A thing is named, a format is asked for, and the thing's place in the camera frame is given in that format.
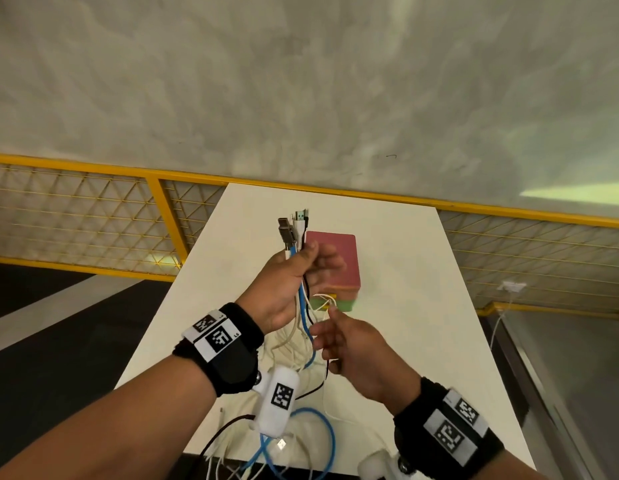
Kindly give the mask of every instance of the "person's left hand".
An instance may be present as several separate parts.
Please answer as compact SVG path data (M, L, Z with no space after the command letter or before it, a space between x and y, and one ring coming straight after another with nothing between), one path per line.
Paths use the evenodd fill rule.
M345 260L331 244L309 242L287 260L281 251L267 261L236 303L267 334L284 327L296 316L295 297L303 274L307 275L309 296L312 296L321 293L327 279L345 267Z

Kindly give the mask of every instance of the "white floor stripe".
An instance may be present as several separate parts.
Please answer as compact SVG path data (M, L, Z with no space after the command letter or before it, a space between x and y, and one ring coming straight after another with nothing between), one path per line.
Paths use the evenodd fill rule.
M141 280L95 275L0 318L0 350L65 320Z

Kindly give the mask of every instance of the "yellow wire mesh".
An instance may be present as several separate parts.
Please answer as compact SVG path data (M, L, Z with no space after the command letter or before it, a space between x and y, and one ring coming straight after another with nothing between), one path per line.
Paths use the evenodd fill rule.
M165 189L191 249L216 208L225 187L166 180Z
M515 302L619 311L619 229L439 212L474 305L508 301L503 281L527 283Z
M143 179L0 165L0 256L177 274Z

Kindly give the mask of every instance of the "person's right arm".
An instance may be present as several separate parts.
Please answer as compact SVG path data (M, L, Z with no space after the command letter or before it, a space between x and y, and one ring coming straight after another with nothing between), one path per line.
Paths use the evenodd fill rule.
M385 405L393 416L420 395L421 377L383 339L372 325L334 307L329 320L315 323L314 349L330 360L329 371L344 376L363 396ZM508 451L484 466L475 480L540 480L545 476Z

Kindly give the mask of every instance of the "wrist strap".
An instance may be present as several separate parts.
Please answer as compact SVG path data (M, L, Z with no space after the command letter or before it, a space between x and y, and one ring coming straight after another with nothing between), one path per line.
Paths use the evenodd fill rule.
M249 314L237 304L228 303L185 330L172 353L193 360L220 397L254 386L257 349L264 341L263 332Z
M396 446L436 480L469 479L503 449L487 421L454 389L421 379L420 395L394 418Z

